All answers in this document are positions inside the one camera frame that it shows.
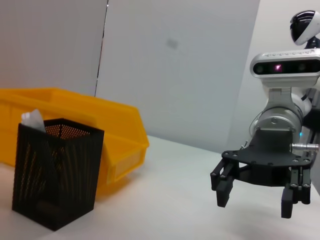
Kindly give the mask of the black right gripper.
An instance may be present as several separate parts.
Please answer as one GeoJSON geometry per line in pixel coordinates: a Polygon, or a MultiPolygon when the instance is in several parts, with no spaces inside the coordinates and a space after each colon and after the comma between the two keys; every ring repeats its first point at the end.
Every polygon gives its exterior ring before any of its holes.
{"type": "Polygon", "coordinates": [[[234,180],[282,187],[281,217],[291,218],[293,205],[311,203],[312,160],[293,153],[291,130],[257,130],[248,146],[227,150],[210,173],[211,189],[219,207],[230,198],[234,180]]]}

